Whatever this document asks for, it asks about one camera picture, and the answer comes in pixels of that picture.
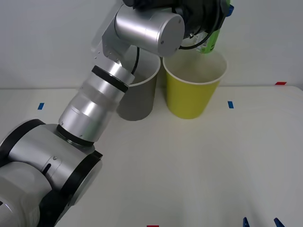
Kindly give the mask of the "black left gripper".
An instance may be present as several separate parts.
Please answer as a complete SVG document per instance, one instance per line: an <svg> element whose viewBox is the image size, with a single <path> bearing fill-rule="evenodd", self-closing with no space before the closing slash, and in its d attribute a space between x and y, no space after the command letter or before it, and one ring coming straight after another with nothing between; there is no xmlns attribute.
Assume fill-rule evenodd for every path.
<svg viewBox="0 0 303 227"><path fill-rule="evenodd" d="M229 5L228 0L206 0L205 1L205 13L203 18L203 30L211 30L215 24L216 19L217 23L215 30L219 30L226 17L230 17L234 11L234 6Z"/></svg>

